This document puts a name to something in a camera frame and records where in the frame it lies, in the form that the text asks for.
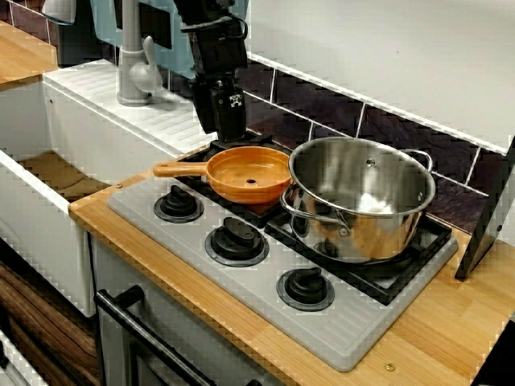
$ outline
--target dark tile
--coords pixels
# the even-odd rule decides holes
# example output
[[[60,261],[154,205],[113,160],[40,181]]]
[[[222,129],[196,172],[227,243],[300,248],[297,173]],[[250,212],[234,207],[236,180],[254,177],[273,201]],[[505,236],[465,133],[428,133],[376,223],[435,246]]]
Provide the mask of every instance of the dark tile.
[[[13,19],[10,16],[10,4],[6,0],[0,0],[0,20],[11,25],[13,23]]]
[[[50,20],[48,20],[48,34],[50,44],[54,47],[59,46],[59,27]]]
[[[270,99],[273,74],[273,68],[252,60],[247,68],[237,70],[241,88],[267,101]]]
[[[435,171],[460,183],[467,179],[477,151],[469,142],[370,107],[365,111],[360,138],[396,149],[424,150],[433,158]]]
[[[112,64],[115,64],[114,62],[114,46],[108,43],[102,44],[102,59],[108,60]]]
[[[343,136],[343,134],[338,131],[328,129],[327,127],[323,127],[320,125],[314,125],[313,131],[311,134],[311,139],[326,138],[326,137],[342,137],[342,136]]]
[[[481,149],[468,185],[489,194],[501,163],[502,155]]]
[[[16,28],[49,43],[47,20],[41,14],[13,4],[13,20]]]
[[[163,87],[168,89],[168,73],[169,71],[166,68],[162,68],[158,66],[159,73],[161,74],[161,79],[163,79]]]
[[[275,77],[274,102],[353,137],[363,103],[284,72]]]
[[[436,196],[427,211],[472,233],[488,197],[439,177],[435,182]]]
[[[43,8],[43,4],[45,0],[27,0],[27,7],[35,10],[36,12],[41,12],[41,8]]]
[[[269,103],[245,95],[247,127],[271,134],[276,142],[294,149],[308,140],[311,123]]]
[[[182,98],[193,100],[193,92],[189,86],[189,79],[170,72],[170,91],[179,94]]]

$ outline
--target pan handle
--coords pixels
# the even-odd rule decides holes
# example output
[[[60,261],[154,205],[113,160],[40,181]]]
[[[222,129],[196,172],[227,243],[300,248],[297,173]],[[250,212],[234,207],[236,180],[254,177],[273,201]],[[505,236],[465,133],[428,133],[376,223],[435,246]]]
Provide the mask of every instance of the pan handle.
[[[405,150],[401,150],[401,152],[406,153],[406,154],[412,153],[412,154],[423,155],[424,157],[426,157],[426,160],[427,160],[427,166],[426,166],[427,171],[429,171],[431,173],[431,171],[433,170],[433,158],[431,158],[431,156],[428,153],[426,153],[425,151],[416,150],[416,149],[405,149]]]
[[[206,175],[207,162],[160,162],[154,166],[156,177],[184,177],[187,175]]]

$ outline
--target gray faucet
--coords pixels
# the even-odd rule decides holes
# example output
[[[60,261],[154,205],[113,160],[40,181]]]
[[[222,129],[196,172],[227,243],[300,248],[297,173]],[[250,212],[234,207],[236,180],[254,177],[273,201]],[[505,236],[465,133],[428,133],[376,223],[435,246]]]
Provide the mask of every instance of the gray faucet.
[[[123,43],[118,65],[118,102],[138,107],[151,103],[152,94],[157,92],[170,97],[171,93],[164,89],[163,78],[155,64],[154,40],[148,36],[142,45],[139,0],[123,0],[122,3]]]

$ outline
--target pot rim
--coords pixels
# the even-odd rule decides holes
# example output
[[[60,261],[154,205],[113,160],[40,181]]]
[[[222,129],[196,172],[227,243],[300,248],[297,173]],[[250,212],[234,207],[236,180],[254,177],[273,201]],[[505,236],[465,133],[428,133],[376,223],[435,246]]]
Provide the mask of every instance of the pot rim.
[[[376,148],[388,150],[390,153],[393,153],[393,154],[398,154],[402,158],[404,158],[407,162],[414,162],[415,164],[417,164],[418,168],[424,173],[424,175],[426,176],[426,179],[429,182],[429,189],[428,189],[428,194],[426,196],[426,199],[420,205],[418,205],[416,208],[410,209],[409,211],[400,211],[398,213],[373,213],[373,212],[367,212],[367,211],[356,211],[356,210],[352,210],[352,209],[349,209],[349,208],[346,208],[346,207],[341,207],[340,205],[336,205],[335,203],[331,203],[331,202],[327,201],[326,199],[322,199],[318,195],[314,194],[310,189],[305,187],[299,181],[299,179],[297,178],[297,174],[294,171],[294,162],[295,162],[296,157],[299,155],[299,153],[301,153],[305,149],[309,149],[309,148],[311,148],[313,146],[316,146],[317,143],[321,143],[321,142],[341,142],[341,141],[367,142],[367,143],[372,144]],[[383,145],[382,143],[370,141],[368,139],[347,138],[347,137],[336,137],[336,138],[335,137],[330,137],[330,138],[319,138],[319,139],[311,140],[309,142],[304,142],[302,145],[298,146],[293,151],[293,153],[291,154],[290,160],[288,161],[288,169],[290,170],[291,178],[294,180],[295,184],[297,184],[299,187],[304,189],[304,191],[306,193],[308,193],[311,197],[313,197],[314,199],[320,201],[321,203],[325,203],[326,205],[329,205],[330,207],[333,207],[333,208],[341,210],[341,211],[346,211],[348,213],[351,213],[353,215],[358,215],[358,216],[381,217],[381,218],[392,218],[392,217],[397,217],[397,216],[407,216],[407,215],[410,215],[410,214],[413,214],[413,213],[417,213],[417,212],[423,211],[426,207],[429,206],[429,204],[431,203],[431,201],[435,197],[435,193],[436,193],[436,184],[435,184],[435,180],[433,179],[433,176],[424,167],[424,165],[422,165],[419,161],[417,161],[416,159],[410,157],[408,154],[403,153],[402,151],[393,148],[392,146]]]

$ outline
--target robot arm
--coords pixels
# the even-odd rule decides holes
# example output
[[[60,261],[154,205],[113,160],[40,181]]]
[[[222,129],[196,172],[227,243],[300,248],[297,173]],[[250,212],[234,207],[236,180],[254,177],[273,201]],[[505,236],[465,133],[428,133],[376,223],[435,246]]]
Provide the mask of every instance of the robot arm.
[[[195,62],[192,83],[196,112],[205,133],[222,142],[245,135],[245,99],[236,70],[247,67],[247,25],[230,14],[234,0],[174,0]]]

